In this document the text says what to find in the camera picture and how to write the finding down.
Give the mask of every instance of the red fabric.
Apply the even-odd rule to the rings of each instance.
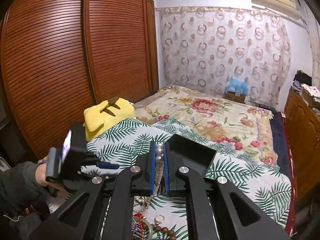
[[[283,125],[283,130],[284,130],[284,135],[287,140],[287,147],[288,147],[288,159],[289,159],[289,166],[290,166],[290,181],[291,181],[291,200],[290,200],[290,207],[289,207],[289,215],[288,215],[288,220],[287,224],[285,226],[285,231],[287,232],[288,235],[290,235],[293,225],[294,225],[294,217],[295,217],[295,212],[294,212],[294,200],[296,198],[296,181],[294,177],[294,162],[290,150],[290,145],[289,145],[289,140],[288,140],[288,134],[285,129],[285,126]]]

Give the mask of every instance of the black gripper frame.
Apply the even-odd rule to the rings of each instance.
[[[171,154],[168,145],[166,147],[170,175],[167,195],[185,197],[188,239],[290,239],[280,225],[229,180],[206,179],[191,168],[186,173],[180,172],[183,160]],[[118,176],[100,176],[102,182],[98,184],[95,184],[97,180],[87,181],[29,239],[45,236],[46,240],[99,240],[108,209],[101,239],[129,240],[134,196],[150,196],[154,186],[149,183],[154,176],[153,153],[150,150],[148,154],[138,156],[135,166],[140,167],[139,171],[137,167],[129,167]]]

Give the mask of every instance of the pearl necklace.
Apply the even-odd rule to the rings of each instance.
[[[154,189],[153,189],[154,194],[158,193],[160,182],[161,182],[162,175],[163,175],[164,163],[163,163],[163,144],[162,143],[156,144],[156,154],[157,154],[157,157],[156,157],[156,176],[155,176],[155,185],[154,185]],[[133,205],[133,212],[141,213],[141,212],[145,211],[146,209],[148,209],[153,197],[154,197],[154,195],[151,195],[150,197],[135,196],[134,197],[135,203]],[[144,207],[141,209],[134,208],[136,206],[142,207],[143,205],[144,205]]]

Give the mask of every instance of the bed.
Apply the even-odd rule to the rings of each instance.
[[[251,160],[286,175],[292,184],[286,232],[293,227],[295,198],[293,160],[281,114],[182,86],[167,86],[134,105],[137,119],[150,125],[173,116],[195,133],[226,146],[248,151]]]
[[[226,176],[288,234],[292,231],[292,173],[278,113],[180,86],[160,89],[134,107],[137,119],[121,121],[87,145],[103,160],[119,163],[116,173],[133,165],[138,155],[147,153],[151,140],[164,142],[177,133],[218,152],[206,177]],[[222,163],[227,162],[239,167],[244,178],[221,169]],[[83,171],[104,173],[90,167]],[[64,201],[51,199],[51,211]],[[149,221],[158,214],[164,215],[166,221],[162,226],[178,231],[177,239],[188,239],[184,199],[168,198],[159,191],[143,214]],[[153,239],[167,237],[155,233]]]

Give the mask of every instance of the wooden wardrobe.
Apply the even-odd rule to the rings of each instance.
[[[291,89],[284,112],[298,198],[301,199],[320,182],[320,117]]]
[[[147,0],[15,0],[2,20],[4,101],[38,159],[84,109],[154,91]]]

